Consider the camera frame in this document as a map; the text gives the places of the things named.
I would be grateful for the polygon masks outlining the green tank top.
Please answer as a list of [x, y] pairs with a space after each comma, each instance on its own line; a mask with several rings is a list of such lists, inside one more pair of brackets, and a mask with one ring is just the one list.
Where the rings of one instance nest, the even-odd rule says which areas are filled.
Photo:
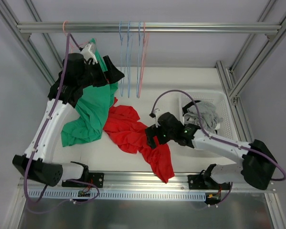
[[114, 104], [118, 83], [89, 86], [75, 107], [79, 118], [66, 123], [61, 131], [62, 146], [86, 144], [101, 139], [109, 109]]

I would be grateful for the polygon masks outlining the red tank top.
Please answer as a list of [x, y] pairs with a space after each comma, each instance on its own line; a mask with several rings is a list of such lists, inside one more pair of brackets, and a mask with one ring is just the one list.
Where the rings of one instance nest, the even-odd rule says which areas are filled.
[[147, 126], [140, 122], [137, 111], [128, 105], [116, 106], [117, 102], [118, 99], [114, 97], [103, 130], [122, 151], [130, 154], [141, 153], [152, 172], [163, 183], [168, 183], [169, 179], [175, 176], [168, 144], [160, 145], [155, 139], [157, 147], [152, 149], [148, 146], [145, 133]]

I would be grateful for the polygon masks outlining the blue hanger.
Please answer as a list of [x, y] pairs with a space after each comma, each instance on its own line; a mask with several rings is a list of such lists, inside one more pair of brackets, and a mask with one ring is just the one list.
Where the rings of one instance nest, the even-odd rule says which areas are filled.
[[[119, 28], [118, 28], [118, 32], [119, 32], [119, 38], [120, 38], [120, 71], [125, 74], [125, 71], [123, 71], [123, 38], [124, 36], [122, 35], [122, 31], [121, 31], [121, 27], [122, 27], [122, 21], [119, 22]], [[123, 77], [120, 80], [120, 95], [123, 96], [124, 94], [124, 80], [125, 78]]]
[[130, 98], [130, 86], [131, 86], [131, 54], [133, 47], [133, 38], [130, 32], [131, 21], [127, 25], [127, 97]]
[[137, 55], [137, 83], [136, 83], [136, 98], [139, 98], [139, 85], [141, 78], [141, 62], [142, 62], [142, 52], [143, 52], [143, 32], [142, 32], [142, 22], [138, 23], [138, 55]]

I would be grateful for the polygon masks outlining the pink hanger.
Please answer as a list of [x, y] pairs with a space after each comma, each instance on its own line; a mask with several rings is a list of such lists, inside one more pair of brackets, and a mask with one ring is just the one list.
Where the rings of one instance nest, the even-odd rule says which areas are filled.
[[68, 21], [64, 21], [63, 25], [62, 25], [62, 29], [63, 29], [63, 33], [66, 36], [67, 42], [66, 42], [66, 47], [68, 49], [68, 51], [70, 51], [71, 53], [73, 53], [74, 49], [78, 49], [80, 52], [83, 50], [82, 45], [83, 44], [78, 44], [78, 42], [74, 39], [73, 35], [71, 33], [67, 33], [65, 26], [68, 23]]
[[146, 56], [147, 56], [147, 49], [148, 49], [148, 41], [149, 41], [149, 33], [147, 33], [147, 24], [146, 22], [142, 23], [142, 32], [143, 32], [143, 52], [142, 52], [142, 62], [141, 62], [141, 78], [140, 78], [140, 85], [139, 85], [139, 98], [141, 95], [142, 90], [142, 83], [143, 83], [143, 76], [146, 64]]

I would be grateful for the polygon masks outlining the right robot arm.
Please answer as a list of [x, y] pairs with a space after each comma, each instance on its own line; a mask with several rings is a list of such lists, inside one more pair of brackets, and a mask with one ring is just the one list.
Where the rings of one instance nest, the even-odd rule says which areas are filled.
[[173, 114], [154, 115], [155, 124], [145, 130], [147, 145], [152, 149], [174, 141], [180, 146], [209, 151], [231, 161], [229, 165], [211, 164], [201, 181], [208, 189], [224, 183], [246, 182], [258, 190], [266, 190], [275, 171], [276, 161], [266, 145], [259, 140], [236, 142], [212, 135], [194, 124], [183, 124]]

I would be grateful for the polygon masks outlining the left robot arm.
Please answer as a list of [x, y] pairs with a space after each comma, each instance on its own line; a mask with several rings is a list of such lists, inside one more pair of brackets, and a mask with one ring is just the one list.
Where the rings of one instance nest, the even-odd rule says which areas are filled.
[[114, 91], [124, 74], [109, 56], [101, 62], [83, 53], [69, 53], [63, 69], [51, 86], [44, 116], [37, 133], [23, 155], [12, 164], [24, 181], [54, 187], [73, 180], [79, 187], [89, 182], [88, 166], [80, 162], [55, 163], [58, 140], [63, 146], [95, 141], [102, 134]]

